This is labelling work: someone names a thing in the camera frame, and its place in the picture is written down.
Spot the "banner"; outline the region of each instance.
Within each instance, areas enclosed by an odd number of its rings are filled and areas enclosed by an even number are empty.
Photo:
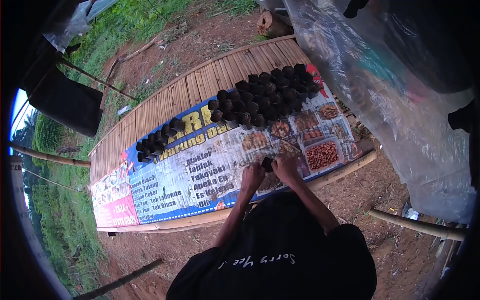
[[[97,227],[139,224],[126,162],[92,186],[92,202]]]
[[[350,126],[328,87],[312,65],[306,69],[320,87],[317,97],[303,103],[302,113],[288,116],[264,130],[244,131],[240,127],[217,126],[210,121],[210,99],[179,114],[185,130],[168,140],[165,151],[149,163],[137,160],[136,143],[122,153],[135,210],[140,224],[212,212],[235,204],[243,169],[254,161],[277,153],[300,160],[299,173],[305,181],[349,163],[360,155]],[[162,124],[149,133],[160,130]],[[323,136],[338,143],[340,161],[327,168],[310,170],[305,141]],[[267,173],[252,199],[262,199],[286,187]]]

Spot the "green vegetation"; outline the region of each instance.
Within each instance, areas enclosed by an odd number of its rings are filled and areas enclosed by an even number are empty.
[[[268,35],[266,33],[261,35],[254,35],[253,39],[255,40],[255,42],[263,42],[268,40]]]
[[[65,127],[40,113],[35,126],[35,146],[40,152],[55,153],[61,145]]]
[[[68,60],[86,72],[104,78],[105,62],[122,46],[132,42],[131,49],[137,49],[135,43],[150,40],[172,19],[175,22],[181,20],[172,18],[172,15],[184,12],[190,2],[191,0],[119,0],[96,17],[89,32],[73,39],[71,45],[81,43],[81,46]],[[196,4],[210,8],[209,16],[225,10],[228,10],[225,13],[229,15],[249,14],[257,7],[254,0],[226,0],[213,4],[197,1]],[[217,44],[222,51],[235,47],[230,41],[218,41]],[[122,116],[117,116],[119,109],[128,104],[134,108],[189,67],[181,65],[175,54],[163,60],[162,64],[157,64],[151,73],[145,75],[138,86],[128,92],[136,98],[135,101],[109,91],[105,100],[106,110],[95,139],[79,137],[77,133],[65,129],[43,114],[34,114],[25,122],[25,127],[16,132],[12,140],[22,146],[52,154],[59,146],[78,143],[81,151],[72,157],[88,160],[88,152],[103,137],[109,129],[108,126],[121,119]],[[59,68],[70,79],[92,86],[90,79],[76,71],[63,66]],[[120,90],[125,87],[124,82],[115,82],[113,85]],[[25,169],[52,181],[83,191],[86,191],[90,183],[87,168],[60,165],[25,155],[22,157]],[[62,283],[74,296],[97,288],[97,262],[105,258],[106,254],[97,239],[90,197],[51,185],[29,173],[24,173],[24,187],[29,197],[30,217],[35,233]],[[80,257],[74,260],[72,257],[77,249]]]
[[[88,159],[85,144],[77,159]],[[85,187],[89,183],[89,169],[53,164],[52,169],[42,168],[43,176],[71,187]],[[39,180],[32,187],[35,212],[41,216],[41,232],[49,260],[59,279],[70,290],[81,287],[80,293],[97,288],[97,266],[104,258],[96,237],[96,223],[92,201],[83,193],[77,193]],[[72,259],[76,249],[77,261]]]
[[[36,148],[35,140],[38,138],[41,144],[45,144],[43,135],[37,133],[37,130],[44,128],[39,125],[41,122],[53,121],[36,112],[29,116],[23,128],[15,132],[12,141],[24,147]],[[88,139],[75,158],[88,159],[88,151],[93,145],[94,141]],[[60,165],[28,155],[22,155],[22,162],[23,168],[66,186],[81,186],[84,190],[90,181],[87,168]],[[96,262],[105,255],[96,238],[90,197],[52,185],[27,172],[23,175],[23,181],[35,234],[59,279],[72,295],[97,288]],[[75,262],[72,255],[77,246],[80,258]]]
[[[225,1],[215,1],[215,9],[212,9],[211,12],[207,13],[208,17],[215,16],[216,13],[229,10],[228,13],[233,16],[238,16],[242,14],[250,14],[254,9],[258,7],[258,4],[254,0],[225,0]]]
[[[103,64],[113,57],[128,41],[145,42],[163,30],[170,16],[184,10],[190,0],[119,0],[101,13],[93,22],[93,28],[70,43],[82,43],[69,61],[77,67],[102,78]],[[73,70],[67,76],[85,85],[92,81]]]

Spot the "person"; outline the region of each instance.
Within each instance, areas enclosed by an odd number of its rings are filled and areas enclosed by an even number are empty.
[[[177,299],[371,299],[376,271],[358,227],[340,225],[310,191],[291,157],[273,172],[293,192],[273,194],[245,213],[265,176],[254,163],[213,247],[194,255],[173,280]]]

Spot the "hand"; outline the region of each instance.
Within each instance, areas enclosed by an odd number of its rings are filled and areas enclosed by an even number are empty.
[[[289,187],[296,182],[303,181],[297,171],[297,158],[285,155],[277,155],[272,162],[272,169],[275,175]]]
[[[258,187],[260,187],[260,184],[262,184],[264,178],[265,169],[260,166],[260,163],[255,162],[251,166],[243,169],[240,191],[254,194]]]

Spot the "grass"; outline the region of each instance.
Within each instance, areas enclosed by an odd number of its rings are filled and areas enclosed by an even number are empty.
[[[222,53],[229,52],[229,51],[232,51],[233,49],[236,49],[236,48],[237,48],[237,46],[235,46],[235,44],[232,43],[232,42],[229,41],[229,40],[223,41],[223,40],[218,39],[218,40],[216,40],[214,43],[215,43],[216,47],[217,47],[218,49],[220,49],[220,51],[221,51]]]
[[[211,7],[211,11],[205,15],[207,18],[212,18],[216,13],[228,10],[227,13],[231,16],[240,16],[250,14],[254,9],[258,7],[258,4],[254,0],[225,0],[215,1]]]
[[[88,160],[94,140],[88,139],[74,158]],[[86,190],[89,169],[56,163],[43,167],[42,174],[62,185]],[[35,210],[41,214],[42,238],[49,260],[62,284],[72,295],[99,287],[97,262],[106,257],[97,239],[96,222],[90,196],[44,181],[34,185]],[[77,246],[79,259],[72,255]]]
[[[123,45],[131,42],[131,49],[134,49],[137,48],[136,43],[148,41],[164,29],[173,14],[185,11],[190,2],[191,0],[162,0],[152,2],[150,5],[146,0],[119,0],[96,18],[89,32],[71,42],[71,45],[79,42],[82,45],[69,57],[69,61],[96,77],[104,78],[105,62]],[[210,13],[213,15],[232,8],[228,11],[230,15],[249,14],[256,7],[258,5],[253,0],[218,1],[211,6]],[[229,41],[220,41],[217,44],[215,47],[220,48],[222,52],[235,47]],[[128,94],[136,98],[135,101],[110,90],[105,101],[107,109],[104,111],[95,139],[78,136],[71,139],[78,140],[81,147],[81,151],[73,158],[88,160],[88,152],[103,137],[109,129],[108,126],[120,120],[121,116],[117,116],[119,109],[128,104],[134,108],[173,79],[176,74],[182,74],[186,67],[188,66],[181,65],[175,57],[165,58],[163,64],[154,66],[151,74],[146,75],[138,86],[128,91]],[[93,82],[79,73],[64,67],[60,69],[70,79],[92,86]],[[113,85],[120,90],[125,87],[123,82],[115,82]],[[81,189],[86,191],[86,186],[90,183],[87,168],[54,163],[46,166],[47,178],[74,188],[81,186]],[[48,186],[42,189],[44,197],[38,196],[36,199],[39,201],[39,209],[43,209],[45,224],[51,224],[45,228],[42,226],[42,234],[48,236],[44,239],[52,254],[50,257],[52,265],[72,295],[76,296],[97,288],[99,272],[97,262],[105,259],[106,254],[97,239],[91,198],[86,194],[60,187]],[[72,265],[70,257],[77,245],[80,246],[81,255],[77,263]]]
[[[268,40],[268,36],[267,36],[266,33],[264,33],[264,34],[261,34],[261,35],[254,35],[253,39],[254,39],[255,42],[263,42],[263,41]]]
[[[172,14],[183,11],[190,0],[119,0],[101,13],[94,21],[93,28],[85,35],[76,37],[70,43],[82,43],[69,61],[86,72],[102,78],[104,63],[127,42],[147,42],[162,31]],[[92,81],[72,70],[63,69],[67,76],[85,85]]]

